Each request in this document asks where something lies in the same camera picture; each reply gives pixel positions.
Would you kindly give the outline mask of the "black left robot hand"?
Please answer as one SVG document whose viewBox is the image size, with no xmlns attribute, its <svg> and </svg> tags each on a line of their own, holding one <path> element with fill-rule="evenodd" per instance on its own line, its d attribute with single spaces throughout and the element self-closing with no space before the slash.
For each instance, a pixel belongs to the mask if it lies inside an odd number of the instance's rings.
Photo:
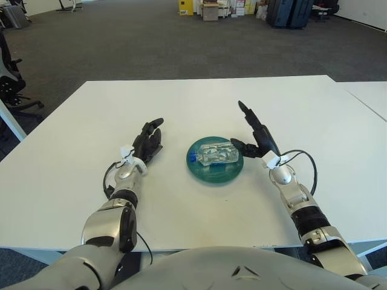
<svg viewBox="0 0 387 290">
<path fill-rule="evenodd" d="M 140 135 L 138 135 L 132 146 L 135 151 L 133 156 L 148 164 L 154 156 L 163 148 L 161 145 L 161 130 L 159 126 L 164 123 L 163 118 L 145 123 Z"/>
</svg>

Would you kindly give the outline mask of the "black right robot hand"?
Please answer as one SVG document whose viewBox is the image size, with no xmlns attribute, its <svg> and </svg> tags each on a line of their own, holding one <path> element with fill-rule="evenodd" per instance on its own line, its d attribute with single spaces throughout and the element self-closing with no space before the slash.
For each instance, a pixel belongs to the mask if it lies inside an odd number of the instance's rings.
<svg viewBox="0 0 387 290">
<path fill-rule="evenodd" d="M 281 153 L 278 149 L 278 146 L 266 125 L 262 124 L 255 113 L 242 101 L 238 102 L 238 106 L 245 114 L 245 120 L 253 129 L 253 137 L 256 141 L 256 145 L 245 144 L 240 140 L 231 138 L 230 142 L 232 145 L 239 150 L 242 156 L 248 158 L 262 158 L 269 151 L 272 151 L 277 156 L 280 156 Z"/>
</svg>

